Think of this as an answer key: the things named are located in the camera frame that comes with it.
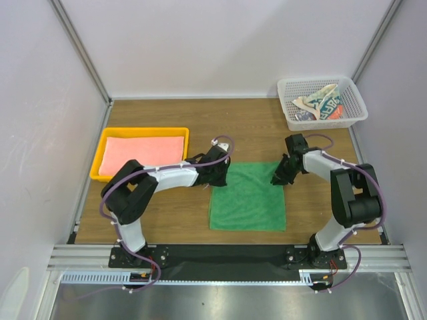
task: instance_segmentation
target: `wooden surface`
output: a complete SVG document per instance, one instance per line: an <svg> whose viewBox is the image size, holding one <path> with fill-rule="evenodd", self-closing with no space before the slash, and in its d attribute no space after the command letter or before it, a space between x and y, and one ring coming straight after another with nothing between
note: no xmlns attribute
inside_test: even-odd
<svg viewBox="0 0 427 320"><path fill-rule="evenodd" d="M288 130L278 99L203 99L116 101L108 127L188 127L189 156L206 153L210 141L227 134L236 141L233 162L279 161L286 152ZM328 152L356 162L347 129L318 131L335 140ZM311 146L324 147L323 138L308 138ZM92 181L76 243L114 243L109 221L99 216L104 183ZM209 188L176 188L156 193L142 217L149 243L307 243L331 217L330 185L313 175L299 175L285 187L286 231L209 230ZM361 231L350 243L379 243L377 231Z"/></svg>

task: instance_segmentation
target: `green cloth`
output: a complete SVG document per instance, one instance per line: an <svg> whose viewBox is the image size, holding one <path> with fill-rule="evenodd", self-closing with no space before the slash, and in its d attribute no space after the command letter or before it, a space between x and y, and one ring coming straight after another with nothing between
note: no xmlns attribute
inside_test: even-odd
<svg viewBox="0 0 427 320"><path fill-rule="evenodd" d="M212 187L209 227L228 231L285 231L283 187L272 185L278 162L232 163L227 187Z"/></svg>

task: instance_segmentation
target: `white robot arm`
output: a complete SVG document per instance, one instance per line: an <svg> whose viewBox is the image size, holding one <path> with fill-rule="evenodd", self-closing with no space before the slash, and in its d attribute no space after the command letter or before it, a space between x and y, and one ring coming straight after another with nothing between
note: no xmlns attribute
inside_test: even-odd
<svg viewBox="0 0 427 320"><path fill-rule="evenodd" d="M143 166L136 160L128 161L113 179L103 188L101 196L116 184L112 193L107 196L105 204L111 216L117 221L121 240L131 252L138 252L147 246L142 233L140 217L154 193L175 187L193 187L209 183L217 187L226 185L226 175L230 166L230 158L214 165L197 166L202 163L217 161L227 155L229 145L219 143L211 147L207 154L199 154L175 165L164 167ZM149 172L140 174L128 183L135 185L131 190L128 183L119 183L137 171Z"/></svg>
<svg viewBox="0 0 427 320"><path fill-rule="evenodd" d="M299 172L314 173L331 183L332 217L326 226L310 239L309 258L316 265L319 256L327 257L351 235L382 215L378 192L359 171L332 161L321 149L309 148L304 137L291 135L285 139L289 155L284 154L272 178L274 185L293 184ZM374 168L369 164L354 165L374 180ZM355 189L362 192L354 194Z"/></svg>

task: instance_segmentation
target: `black mounting plate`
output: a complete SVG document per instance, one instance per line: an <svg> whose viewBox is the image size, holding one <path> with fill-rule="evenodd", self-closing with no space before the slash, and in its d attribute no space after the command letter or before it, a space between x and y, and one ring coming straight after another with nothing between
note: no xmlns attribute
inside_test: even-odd
<svg viewBox="0 0 427 320"><path fill-rule="evenodd" d="M121 247L114 247L109 267L135 269L126 256ZM330 273L329 257L314 267L301 245L150 245L145 256L160 265L162 280L299 281L300 269ZM339 269L347 268L344 252L335 252L332 259ZM136 269L150 268L150 263L143 262Z"/></svg>

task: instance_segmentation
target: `pink cloth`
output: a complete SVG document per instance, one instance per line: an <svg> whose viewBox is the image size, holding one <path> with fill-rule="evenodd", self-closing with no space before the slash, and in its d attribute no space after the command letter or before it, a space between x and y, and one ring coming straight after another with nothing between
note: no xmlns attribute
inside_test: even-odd
<svg viewBox="0 0 427 320"><path fill-rule="evenodd" d="M182 161L184 137L108 137L99 175L115 175L129 160L142 165L170 165Z"/></svg>

